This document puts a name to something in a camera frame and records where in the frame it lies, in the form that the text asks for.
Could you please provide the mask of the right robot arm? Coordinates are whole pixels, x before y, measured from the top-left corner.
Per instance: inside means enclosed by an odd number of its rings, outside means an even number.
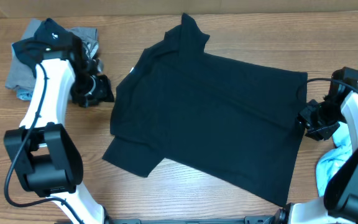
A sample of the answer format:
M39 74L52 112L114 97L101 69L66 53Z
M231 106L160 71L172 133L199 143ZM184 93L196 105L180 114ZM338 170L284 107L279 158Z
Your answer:
M323 102L311 100L298 119L306 136L326 140L346 123L352 155L328 182L324 195L306 203L289 203L266 223L358 223L358 70L344 67L328 78Z

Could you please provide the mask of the black t-shirt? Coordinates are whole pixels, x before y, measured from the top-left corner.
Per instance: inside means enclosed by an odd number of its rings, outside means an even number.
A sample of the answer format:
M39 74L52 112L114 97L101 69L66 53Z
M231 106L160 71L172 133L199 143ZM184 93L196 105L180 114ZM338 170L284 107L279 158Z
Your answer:
M117 86L103 158L141 177L170 159L284 206L308 75L207 54L208 40L184 14L142 52Z

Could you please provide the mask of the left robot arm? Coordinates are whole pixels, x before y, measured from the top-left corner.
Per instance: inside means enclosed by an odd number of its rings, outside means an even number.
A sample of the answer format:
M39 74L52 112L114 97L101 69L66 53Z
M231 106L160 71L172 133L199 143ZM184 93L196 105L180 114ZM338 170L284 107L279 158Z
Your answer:
M70 100L84 108L113 102L111 83L81 52L46 47L32 59L36 82L29 108L19 128L4 136L11 160L4 197L19 208L53 202L72 223L110 223L83 182L83 161L65 115Z

